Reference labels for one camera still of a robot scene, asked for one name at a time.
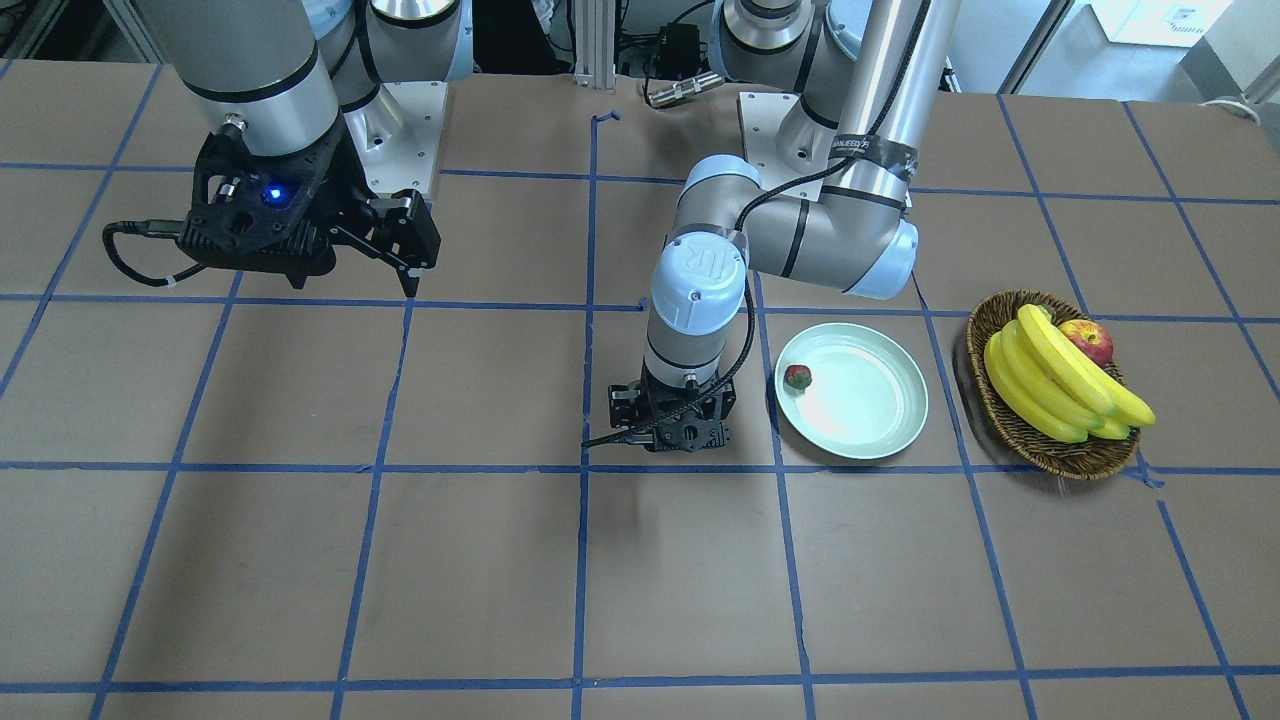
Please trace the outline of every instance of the yellow banana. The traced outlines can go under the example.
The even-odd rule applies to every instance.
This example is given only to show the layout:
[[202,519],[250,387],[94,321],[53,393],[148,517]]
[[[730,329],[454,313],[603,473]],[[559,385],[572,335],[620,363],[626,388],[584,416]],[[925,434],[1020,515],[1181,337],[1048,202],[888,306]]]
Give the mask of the yellow banana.
[[1032,400],[1027,395],[1027,391],[1018,384],[1005,364],[1005,357],[1000,352],[998,332],[987,341],[982,356],[987,366],[987,375],[991,377],[991,384],[996,386],[996,392],[1009,405],[1009,409],[1016,413],[1023,420],[1027,420],[1028,425],[1059,442],[1084,442],[1088,439],[1088,432],[1055,418]]
[[1107,421],[1101,428],[1089,430],[1089,434],[1106,439],[1125,439],[1129,437],[1129,425],[1115,418],[1107,418]]
[[1041,407],[1048,410],[1069,425],[1096,430],[1103,425],[1102,415],[1080,405],[1065,389],[1059,387],[1044,369],[1028,354],[1018,320],[1010,320],[1000,332],[1000,352],[1014,379]]
[[1080,352],[1080,348],[1066,340],[1062,331],[1044,318],[1043,311],[1027,304],[1018,309],[1018,325],[1027,347],[1033,352],[1041,366],[1048,372],[1066,392],[1089,410],[1103,418],[1115,413],[1116,404],[1107,388],[1080,363],[1093,365],[1093,361]]
[[[1066,359],[1066,363],[1074,369],[1076,377],[1092,380],[1092,384],[1101,387],[1107,393],[1114,407],[1108,413],[1102,413],[1103,415],[1114,415],[1117,420],[1126,425],[1140,427],[1156,424],[1156,414],[1152,413],[1151,406],[1134,395],[1133,391],[1116,382],[1116,379],[1108,375],[1106,370],[1089,360],[1089,357],[1084,355],[1079,347],[1071,345],[1071,341],[1062,334],[1062,331],[1055,328],[1053,324],[1044,318],[1044,314],[1041,313],[1039,309],[1034,309],[1032,305],[1025,305],[1018,310],[1018,322],[1021,324],[1024,332],[1027,332],[1027,336],[1032,337],[1032,333],[1027,331],[1028,320],[1036,324],[1038,332],[1043,333],[1046,340],[1052,343],[1052,347],[1059,348],[1060,356]],[[1055,377],[1057,375],[1052,368],[1048,369],[1055,374]],[[1069,391],[1074,391],[1074,388],[1066,383],[1064,383],[1064,387]],[[1079,400],[1084,402],[1083,397],[1079,397]],[[1088,402],[1085,402],[1085,405],[1093,407],[1093,405],[1089,405]]]

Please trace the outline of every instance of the strawberry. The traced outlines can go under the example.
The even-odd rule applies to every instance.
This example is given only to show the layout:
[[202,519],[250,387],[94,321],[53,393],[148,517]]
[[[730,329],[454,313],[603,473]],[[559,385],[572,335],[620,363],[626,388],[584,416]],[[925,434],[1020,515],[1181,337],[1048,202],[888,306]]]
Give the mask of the strawberry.
[[788,365],[786,373],[782,374],[782,382],[796,389],[804,389],[813,383],[813,373],[808,365]]

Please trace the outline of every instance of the fruit basket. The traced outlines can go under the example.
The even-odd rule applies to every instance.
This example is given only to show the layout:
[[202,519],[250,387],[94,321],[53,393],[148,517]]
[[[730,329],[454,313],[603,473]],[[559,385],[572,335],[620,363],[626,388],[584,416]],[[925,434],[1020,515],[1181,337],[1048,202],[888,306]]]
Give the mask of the fruit basket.
[[[1006,290],[979,302],[969,315],[969,323],[965,327],[965,350],[987,418],[991,419],[996,434],[1009,447],[1042,470],[1075,480],[1110,478],[1123,470],[1137,452],[1140,434],[1138,428],[1134,428],[1125,439],[1103,439],[1091,436],[1084,442],[1059,442],[1019,418],[996,395],[996,389],[991,384],[986,363],[982,359],[983,347],[991,336],[1014,319],[1018,315],[1018,309],[1027,302],[1043,305],[1052,310],[1055,325],[1066,320],[1088,319],[1070,302],[1034,290]],[[1125,384],[1115,361],[1108,363],[1105,370],[1116,382]]]

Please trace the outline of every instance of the white box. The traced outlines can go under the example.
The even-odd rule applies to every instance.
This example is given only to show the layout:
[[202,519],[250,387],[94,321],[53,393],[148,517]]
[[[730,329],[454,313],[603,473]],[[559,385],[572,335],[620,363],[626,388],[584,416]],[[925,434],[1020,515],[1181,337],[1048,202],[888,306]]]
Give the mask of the white box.
[[1111,42],[1190,47],[1231,0],[1093,0]]

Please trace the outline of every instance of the light blue joint cap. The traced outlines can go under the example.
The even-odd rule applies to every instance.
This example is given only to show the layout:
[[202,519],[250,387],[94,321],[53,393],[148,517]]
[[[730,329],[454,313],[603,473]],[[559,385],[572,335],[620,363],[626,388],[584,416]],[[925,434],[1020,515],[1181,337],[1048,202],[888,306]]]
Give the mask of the light blue joint cap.
[[719,18],[723,9],[724,0],[716,0],[716,4],[712,5],[712,32],[707,40],[707,61],[713,73],[724,79],[733,79],[728,77],[728,68],[724,67],[724,55],[721,51]]
[[760,187],[760,172],[755,169],[755,165],[737,155],[710,155],[699,160],[694,169],[689,170],[689,179],[685,181],[680,197],[684,197],[690,187],[716,176],[741,176],[754,182],[755,187]]
[[888,247],[867,270],[863,279],[845,291],[845,295],[860,295],[876,300],[888,300],[902,292],[906,281],[911,278],[915,266],[915,247],[920,243],[920,232],[906,220],[899,220],[897,232]]
[[703,231],[667,243],[653,272],[653,309],[686,336],[710,334],[733,319],[746,287],[746,261],[732,242]]
[[869,14],[870,3],[865,0],[831,0],[827,5],[827,27],[850,60],[856,61],[863,50],[863,29]]
[[302,0],[302,9],[311,20],[311,33],[320,40],[347,17],[351,12],[351,0]]
[[449,63],[449,72],[444,76],[444,82],[453,82],[468,77],[476,67],[475,60],[475,24],[471,22],[471,0],[458,0],[462,3],[462,17],[458,20],[458,44],[453,46],[453,61]]

